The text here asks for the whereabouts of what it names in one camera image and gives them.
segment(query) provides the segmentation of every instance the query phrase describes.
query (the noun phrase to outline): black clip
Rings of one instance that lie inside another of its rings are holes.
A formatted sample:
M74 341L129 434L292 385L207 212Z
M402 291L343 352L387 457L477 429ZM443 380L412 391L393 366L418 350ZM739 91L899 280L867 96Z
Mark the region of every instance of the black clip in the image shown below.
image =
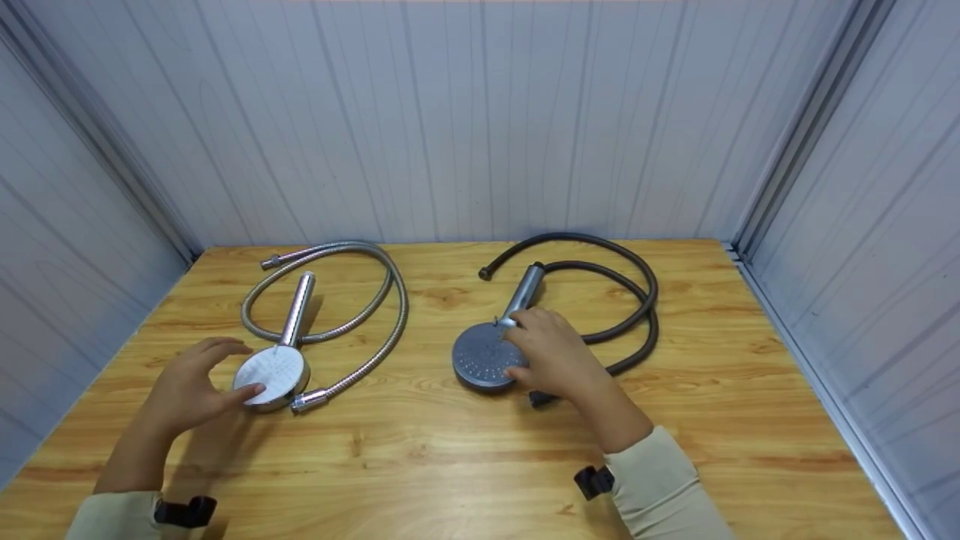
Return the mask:
M607 467L600 467L599 471L593 465L584 467L573 476L573 481L577 482L577 487L588 501L601 493L610 493L613 490L613 473Z
M217 500L212 497L197 496L190 500L190 504L160 501L156 505L154 520L182 528L206 527L216 509Z

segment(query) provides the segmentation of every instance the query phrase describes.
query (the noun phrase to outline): wood grain tabletop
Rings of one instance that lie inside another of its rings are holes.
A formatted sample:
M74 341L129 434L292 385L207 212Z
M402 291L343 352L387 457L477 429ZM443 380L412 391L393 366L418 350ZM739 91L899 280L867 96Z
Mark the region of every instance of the wood grain tabletop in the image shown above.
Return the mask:
M661 331L650 358L619 382L686 450L738 538L901 538L720 244L621 243L657 273ZM450 347L460 331L500 313L533 260L579 258L642 277L600 248L554 242L480 281L477 270L507 245L384 246L411 301L396 349L345 394L304 415L236 414L181 437L167 465L167 499L219 501L211 526L194 536L628 538L610 498L588 503L571 480L602 462L572 407L533 410L519 389L470 392L454 377ZM178 351L209 335L268 346L240 324L240 303L264 277L257 263L291 249L208 250L0 495L0 537L62 538L119 433ZM318 278L312 331L357 313L384 273L355 254L302 268ZM253 309L261 326L282 327L299 274L261 296ZM629 293L601 276L563 271L545 283L540 305L583 333L636 309ZM331 384L372 355L396 307L392 291L357 330L305 346L308 387ZM642 325L593 350L613 362L645 333ZM215 368L214 383L229 387L243 359Z

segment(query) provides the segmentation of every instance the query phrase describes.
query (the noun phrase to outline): metal trim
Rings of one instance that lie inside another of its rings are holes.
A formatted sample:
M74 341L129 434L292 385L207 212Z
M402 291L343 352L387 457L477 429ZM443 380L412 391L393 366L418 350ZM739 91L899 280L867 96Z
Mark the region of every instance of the metal trim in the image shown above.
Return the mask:
M731 260L737 270L740 271L744 282L746 282L751 292L754 293L760 306L763 307L767 318L770 319L777 334L780 335L783 345L797 361L797 367L800 368L800 372L810 384L810 388L813 390L814 395L817 396L817 399L820 400L821 405L824 406L827 416L829 416L833 425L837 427L840 436L843 437L847 446L850 447L857 463L859 463L860 468L863 469L864 474L867 475L867 479L870 481L870 484L873 485L877 494L880 496L880 500L887 507L887 510L894 518L898 527L900 527L900 531L903 532L904 537L906 537L907 540L935 540L937 536L929 529L923 519L922 512L910 503L906 492L893 482L893 475L890 469L884 464L883 459L880 458L877 448L870 443L863 430L857 426L847 410L840 405L841 400L839 396L830 388L829 384L820 378L820 375L804 353L804 350L794 339L786 325L783 324L782 319L780 319L777 311L770 303L766 293L763 292L763 287L754 278L749 263L740 260L739 256L734 252L731 252Z
M187 265L196 260L201 252L198 251L200 246L171 219L167 208L149 188L142 171L135 167L135 161L115 144L109 129L93 113L95 108L83 101L84 93L71 80L71 70L56 58L56 44L43 33L20 0L0 0L0 41L6 43L30 73L148 226L165 239Z
M749 262L804 168L830 117L863 62L896 0L856 0L833 50L817 76L793 132L775 160L754 205L732 243Z

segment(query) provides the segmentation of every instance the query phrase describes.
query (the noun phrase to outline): person's right hand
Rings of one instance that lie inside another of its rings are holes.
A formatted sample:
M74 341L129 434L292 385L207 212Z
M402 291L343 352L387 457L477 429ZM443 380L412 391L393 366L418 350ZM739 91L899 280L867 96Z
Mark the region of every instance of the person's right hand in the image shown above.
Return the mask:
M221 392L210 381L210 370L231 355L253 350L234 337L208 337L170 360L156 378L135 422L148 431L177 437L220 416L262 392L263 384L248 384Z
M516 345L529 367L509 367L507 375L521 384L569 401L610 384L607 370L580 334L556 311L531 307L510 315L519 323L504 337Z

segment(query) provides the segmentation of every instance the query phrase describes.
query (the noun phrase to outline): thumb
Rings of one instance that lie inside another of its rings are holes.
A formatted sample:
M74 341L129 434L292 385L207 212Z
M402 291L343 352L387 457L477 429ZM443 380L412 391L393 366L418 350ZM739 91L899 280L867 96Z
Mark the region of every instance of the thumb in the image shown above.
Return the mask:
M504 373L507 375L507 377L518 380L520 384L523 384L528 388L535 387L533 384L534 373L530 371L530 368L510 366L504 370Z
M246 400L256 397L260 394L260 392L263 392L266 389L267 387L260 382L241 386L236 390L231 390L224 394L221 403L223 403L224 408L240 406Z

